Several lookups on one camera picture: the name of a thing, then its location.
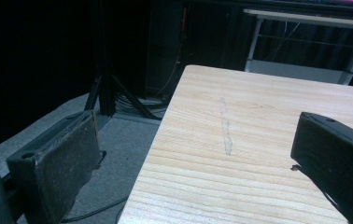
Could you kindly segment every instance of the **black metal stand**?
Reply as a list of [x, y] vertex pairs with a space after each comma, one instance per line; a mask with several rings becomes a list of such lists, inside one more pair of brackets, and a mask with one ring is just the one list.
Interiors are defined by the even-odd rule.
[[150, 113], [150, 111], [130, 93], [130, 91], [114, 75], [111, 65], [109, 67], [108, 51], [106, 50], [106, 9], [103, 0], [91, 0], [91, 14], [96, 77], [84, 109], [94, 109], [97, 97], [99, 97], [101, 114], [113, 116], [116, 112], [116, 90], [119, 90], [127, 97], [142, 116], [147, 119], [160, 119]]

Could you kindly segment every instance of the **carpeted floor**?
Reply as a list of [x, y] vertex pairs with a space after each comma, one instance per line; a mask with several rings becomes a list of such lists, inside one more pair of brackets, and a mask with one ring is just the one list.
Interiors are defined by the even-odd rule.
[[[8, 173], [6, 158], [46, 131], [60, 119], [82, 110], [87, 95], [73, 99], [33, 123], [31, 126], [0, 144], [0, 175]], [[159, 122], [116, 114], [107, 121], [98, 118], [99, 144], [107, 155], [91, 181], [82, 188], [67, 218], [85, 215], [121, 198], [127, 197], [140, 168], [148, 154], [151, 142], [159, 128]], [[74, 223], [115, 223], [116, 215], [124, 203], [93, 217]], [[18, 223], [26, 223], [22, 217]]]

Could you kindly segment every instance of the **wooden table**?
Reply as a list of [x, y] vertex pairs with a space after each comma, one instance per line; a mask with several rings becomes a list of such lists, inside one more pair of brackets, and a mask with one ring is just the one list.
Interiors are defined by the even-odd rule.
[[353, 128], [353, 87], [187, 66], [120, 223], [346, 223], [290, 169], [302, 111]]

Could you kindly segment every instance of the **dark wall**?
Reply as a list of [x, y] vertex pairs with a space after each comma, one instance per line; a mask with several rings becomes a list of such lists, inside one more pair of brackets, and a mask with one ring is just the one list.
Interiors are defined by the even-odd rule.
[[0, 142], [92, 80], [88, 1], [0, 1]]

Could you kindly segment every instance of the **floor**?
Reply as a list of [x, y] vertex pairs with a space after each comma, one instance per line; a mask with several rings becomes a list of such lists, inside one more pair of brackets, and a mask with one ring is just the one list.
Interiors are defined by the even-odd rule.
[[[61, 105], [0, 144], [0, 175], [3, 176], [8, 172], [5, 159], [9, 155], [46, 131], [58, 120], [81, 111], [86, 99], [87, 95], [83, 95]], [[85, 215], [127, 197], [160, 125], [158, 121], [123, 113], [116, 114], [112, 119], [103, 117], [98, 119], [104, 124], [99, 124], [100, 127], [103, 126], [98, 135], [100, 149], [106, 150], [107, 155], [101, 168], [93, 172], [91, 181], [81, 189], [67, 218]], [[115, 223], [117, 213], [122, 207], [123, 203], [75, 223]], [[22, 217], [18, 223], [26, 223], [26, 221]]]

